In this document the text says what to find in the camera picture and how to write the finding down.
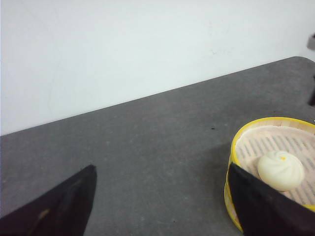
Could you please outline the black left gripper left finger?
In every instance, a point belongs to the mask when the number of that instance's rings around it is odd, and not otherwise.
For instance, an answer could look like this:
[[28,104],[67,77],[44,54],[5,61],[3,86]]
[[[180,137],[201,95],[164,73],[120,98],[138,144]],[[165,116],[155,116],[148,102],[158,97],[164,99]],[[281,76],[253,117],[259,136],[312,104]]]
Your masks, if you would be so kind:
[[0,219],[2,236],[82,236],[92,212],[96,167],[88,165]]

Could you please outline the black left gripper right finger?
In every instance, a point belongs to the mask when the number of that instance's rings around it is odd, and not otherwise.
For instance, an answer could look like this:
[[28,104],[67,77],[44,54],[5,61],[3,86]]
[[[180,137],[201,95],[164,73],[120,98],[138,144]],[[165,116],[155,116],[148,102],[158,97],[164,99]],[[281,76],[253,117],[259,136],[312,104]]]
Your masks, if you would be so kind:
[[246,236],[313,236],[315,213],[232,163],[232,202]]

